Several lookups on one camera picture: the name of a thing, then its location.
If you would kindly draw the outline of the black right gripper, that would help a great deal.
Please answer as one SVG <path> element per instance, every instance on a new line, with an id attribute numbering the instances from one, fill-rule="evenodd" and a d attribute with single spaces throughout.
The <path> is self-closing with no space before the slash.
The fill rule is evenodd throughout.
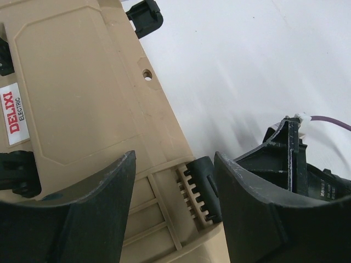
<path id="1" fill-rule="evenodd" d="M 350 196 L 350 180 L 307 164 L 307 146 L 299 138 L 299 126 L 298 119 L 283 119 L 267 129 L 262 144 L 234 161 L 293 193 L 308 193 L 310 198 L 327 202 Z"/>

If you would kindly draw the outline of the tan plastic tool box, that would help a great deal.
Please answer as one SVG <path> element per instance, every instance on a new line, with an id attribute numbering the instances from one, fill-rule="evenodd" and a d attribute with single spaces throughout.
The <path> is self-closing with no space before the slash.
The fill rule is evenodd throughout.
<path id="1" fill-rule="evenodd" d="M 1 1 L 1 202 L 40 201 L 136 154 L 119 262 L 229 262 L 196 159 L 140 39 L 155 1 Z"/>

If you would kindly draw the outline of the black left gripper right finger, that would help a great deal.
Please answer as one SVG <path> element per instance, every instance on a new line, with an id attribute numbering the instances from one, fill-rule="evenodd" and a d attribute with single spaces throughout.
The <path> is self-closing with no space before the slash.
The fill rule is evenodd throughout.
<path id="1" fill-rule="evenodd" d="M 214 168 L 231 262 L 350 262 L 350 197 L 298 195 L 221 152 Z"/>

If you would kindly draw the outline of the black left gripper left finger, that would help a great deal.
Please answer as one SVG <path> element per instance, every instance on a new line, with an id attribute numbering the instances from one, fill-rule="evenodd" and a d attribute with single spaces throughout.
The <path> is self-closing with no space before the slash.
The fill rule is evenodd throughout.
<path id="1" fill-rule="evenodd" d="M 40 201 L 1 202 L 1 262 L 119 262 L 136 154 Z"/>

